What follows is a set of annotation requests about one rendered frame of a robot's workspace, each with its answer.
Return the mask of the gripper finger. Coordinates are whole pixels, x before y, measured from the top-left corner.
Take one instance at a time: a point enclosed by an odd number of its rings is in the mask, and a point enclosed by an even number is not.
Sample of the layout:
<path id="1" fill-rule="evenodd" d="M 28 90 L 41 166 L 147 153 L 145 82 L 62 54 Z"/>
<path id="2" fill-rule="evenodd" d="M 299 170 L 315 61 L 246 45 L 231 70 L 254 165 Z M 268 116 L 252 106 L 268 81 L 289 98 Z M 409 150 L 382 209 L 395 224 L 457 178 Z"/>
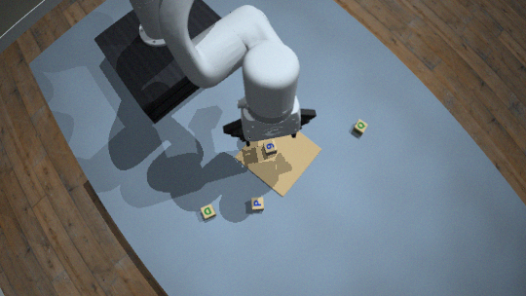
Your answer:
<path id="1" fill-rule="evenodd" d="M 246 147 L 250 145 L 249 141 L 244 139 L 242 120 L 238 119 L 228 125 L 223 126 L 223 131 L 226 134 L 231 134 L 233 137 L 239 137 L 242 142 L 246 142 Z"/>
<path id="2" fill-rule="evenodd" d="M 302 129 L 302 126 L 304 126 L 306 124 L 309 124 L 310 120 L 314 119 L 317 116 L 317 114 L 316 114 L 316 110 L 315 109 L 301 109 L 300 108 L 300 110 L 301 110 L 301 127 L 300 127 L 300 129 Z M 292 134 L 291 137 L 295 138 L 296 137 L 296 133 Z"/>

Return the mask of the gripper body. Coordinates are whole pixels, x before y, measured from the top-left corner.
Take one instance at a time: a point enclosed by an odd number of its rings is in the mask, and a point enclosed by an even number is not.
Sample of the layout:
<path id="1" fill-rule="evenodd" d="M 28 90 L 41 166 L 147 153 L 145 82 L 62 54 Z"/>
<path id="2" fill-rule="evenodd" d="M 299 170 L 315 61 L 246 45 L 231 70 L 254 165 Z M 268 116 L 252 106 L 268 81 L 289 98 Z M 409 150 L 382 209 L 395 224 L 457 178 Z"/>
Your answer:
<path id="1" fill-rule="evenodd" d="M 243 118 L 242 118 L 243 117 Z M 255 120 L 245 108 L 241 108 L 241 120 L 244 139 L 249 142 L 287 136 L 300 130 L 300 106 L 295 96 L 295 104 L 291 114 L 277 124 L 263 124 Z"/>

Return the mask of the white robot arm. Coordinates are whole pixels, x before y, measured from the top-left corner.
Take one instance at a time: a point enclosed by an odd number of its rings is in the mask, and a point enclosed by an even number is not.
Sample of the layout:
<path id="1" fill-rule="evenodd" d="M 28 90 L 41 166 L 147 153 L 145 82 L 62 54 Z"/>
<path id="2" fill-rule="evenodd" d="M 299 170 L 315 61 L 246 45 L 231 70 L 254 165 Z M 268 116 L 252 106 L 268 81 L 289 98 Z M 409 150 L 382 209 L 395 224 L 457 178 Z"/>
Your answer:
<path id="1" fill-rule="evenodd" d="M 237 100 L 238 109 L 247 109 L 263 124 L 284 121 L 293 110 L 299 78 L 294 51 L 283 44 L 264 13 L 250 5 L 191 40 L 188 18 L 194 1 L 130 0 L 142 41 L 152 47 L 167 45 L 187 78 L 203 89 L 242 67 L 245 96 Z"/>

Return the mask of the tan flat mat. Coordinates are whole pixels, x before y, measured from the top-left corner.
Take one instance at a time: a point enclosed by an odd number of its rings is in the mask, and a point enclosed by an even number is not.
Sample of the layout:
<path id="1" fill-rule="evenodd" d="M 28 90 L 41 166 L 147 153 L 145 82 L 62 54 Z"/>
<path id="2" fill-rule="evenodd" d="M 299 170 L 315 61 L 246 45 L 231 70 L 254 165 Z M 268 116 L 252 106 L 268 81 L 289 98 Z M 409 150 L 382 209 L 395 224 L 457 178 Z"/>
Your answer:
<path id="1" fill-rule="evenodd" d="M 263 142 L 275 140 L 277 153 L 266 156 Z M 300 131 L 291 135 L 249 142 L 235 157 L 266 184 L 284 196 L 321 149 Z"/>

